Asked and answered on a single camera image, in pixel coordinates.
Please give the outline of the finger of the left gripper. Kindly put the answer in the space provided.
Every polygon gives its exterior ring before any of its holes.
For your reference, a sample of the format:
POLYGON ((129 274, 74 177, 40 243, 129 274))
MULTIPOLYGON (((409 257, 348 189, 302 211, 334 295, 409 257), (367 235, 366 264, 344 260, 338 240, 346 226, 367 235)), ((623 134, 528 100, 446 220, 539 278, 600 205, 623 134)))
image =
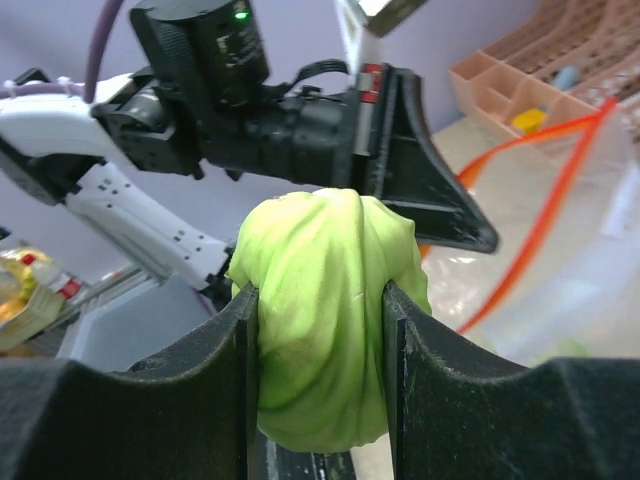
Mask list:
POLYGON ((428 245, 490 254, 499 235, 431 139, 422 105, 422 80, 390 66, 379 151, 371 174, 373 195, 412 220, 428 245))

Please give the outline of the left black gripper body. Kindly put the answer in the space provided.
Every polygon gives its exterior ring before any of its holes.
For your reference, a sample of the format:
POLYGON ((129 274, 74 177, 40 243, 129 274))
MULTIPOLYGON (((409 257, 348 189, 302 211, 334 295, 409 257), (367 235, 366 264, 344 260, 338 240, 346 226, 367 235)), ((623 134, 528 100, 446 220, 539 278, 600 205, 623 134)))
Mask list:
POLYGON ((340 60, 303 67, 291 84, 264 85, 258 103, 222 114, 222 127, 199 131, 180 93, 144 69, 116 96, 92 109, 124 156, 139 170, 200 179, 202 160, 233 180, 244 173, 296 184, 370 188, 380 145, 387 64, 365 63, 344 92, 325 94, 306 84, 320 73, 340 72, 340 60))

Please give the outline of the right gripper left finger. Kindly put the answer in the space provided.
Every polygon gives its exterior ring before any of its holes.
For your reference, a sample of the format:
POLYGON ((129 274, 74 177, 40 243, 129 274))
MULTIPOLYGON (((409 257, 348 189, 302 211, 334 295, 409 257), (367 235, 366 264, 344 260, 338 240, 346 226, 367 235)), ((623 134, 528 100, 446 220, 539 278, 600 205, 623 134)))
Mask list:
POLYGON ((258 294, 126 372, 1 364, 5 479, 254 479, 258 294))

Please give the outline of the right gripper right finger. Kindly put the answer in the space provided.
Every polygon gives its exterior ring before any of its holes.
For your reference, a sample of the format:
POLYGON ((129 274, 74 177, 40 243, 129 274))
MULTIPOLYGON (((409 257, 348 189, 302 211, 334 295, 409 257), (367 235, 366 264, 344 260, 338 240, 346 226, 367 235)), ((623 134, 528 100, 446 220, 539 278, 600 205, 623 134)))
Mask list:
POLYGON ((383 295, 385 390, 398 479, 635 479, 639 364, 535 368, 470 342, 397 285, 383 295))

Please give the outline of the green cabbage back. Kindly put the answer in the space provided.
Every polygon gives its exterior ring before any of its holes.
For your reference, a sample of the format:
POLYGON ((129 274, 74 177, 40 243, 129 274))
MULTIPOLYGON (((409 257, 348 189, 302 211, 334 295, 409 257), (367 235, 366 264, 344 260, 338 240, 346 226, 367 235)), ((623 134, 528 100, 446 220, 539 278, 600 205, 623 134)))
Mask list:
POLYGON ((383 291, 430 307, 415 224, 371 196, 324 188, 267 199, 228 269, 258 301, 258 426, 294 452, 335 453, 387 431, 383 291))

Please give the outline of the green cabbage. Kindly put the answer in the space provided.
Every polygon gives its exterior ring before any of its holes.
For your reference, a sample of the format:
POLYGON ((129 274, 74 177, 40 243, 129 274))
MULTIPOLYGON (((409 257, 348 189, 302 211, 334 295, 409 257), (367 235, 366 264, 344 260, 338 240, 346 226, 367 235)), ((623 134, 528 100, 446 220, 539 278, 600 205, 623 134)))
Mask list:
POLYGON ((371 196, 324 188, 267 199, 228 269, 258 301, 258 426, 294 452, 335 453, 387 431, 383 291, 430 307, 415 224, 371 196))
POLYGON ((591 357, 590 349, 573 338, 563 338, 555 342, 547 350, 540 354, 539 361, 555 357, 591 357))

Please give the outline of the clear orange zip bag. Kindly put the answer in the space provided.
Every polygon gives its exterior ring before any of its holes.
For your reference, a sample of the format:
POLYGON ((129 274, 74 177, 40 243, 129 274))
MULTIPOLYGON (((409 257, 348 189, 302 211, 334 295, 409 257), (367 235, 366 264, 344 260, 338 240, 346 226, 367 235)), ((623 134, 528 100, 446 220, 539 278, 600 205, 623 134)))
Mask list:
POLYGON ((505 143, 464 120, 436 142, 500 245, 428 249, 435 317, 523 365, 563 338, 637 358, 639 158, 620 107, 505 143))

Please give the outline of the green cabbage front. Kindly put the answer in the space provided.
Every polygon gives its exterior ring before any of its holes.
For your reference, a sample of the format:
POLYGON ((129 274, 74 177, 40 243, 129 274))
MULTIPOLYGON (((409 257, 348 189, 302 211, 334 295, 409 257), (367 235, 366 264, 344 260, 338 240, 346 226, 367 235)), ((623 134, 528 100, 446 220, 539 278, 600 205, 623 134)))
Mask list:
POLYGON ((563 338, 555 342, 547 350, 540 354, 539 361, 555 357, 591 357, 590 349, 573 338, 563 338))

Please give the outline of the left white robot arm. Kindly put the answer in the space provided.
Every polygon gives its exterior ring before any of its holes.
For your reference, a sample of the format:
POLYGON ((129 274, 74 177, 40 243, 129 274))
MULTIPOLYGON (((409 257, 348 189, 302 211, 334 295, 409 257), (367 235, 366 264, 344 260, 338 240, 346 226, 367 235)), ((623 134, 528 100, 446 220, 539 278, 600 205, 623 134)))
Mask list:
POLYGON ((343 59, 268 83, 248 1, 142 1, 129 13, 145 68, 100 80, 120 11, 101 12, 83 83, 32 69, 1 90, 1 169, 62 205, 158 280, 181 275, 226 301, 232 249, 145 195, 117 167, 201 178, 201 162, 350 188, 415 224, 419 242, 491 253, 499 237, 433 144, 414 72, 382 59, 380 41, 414 1, 339 1, 343 59))

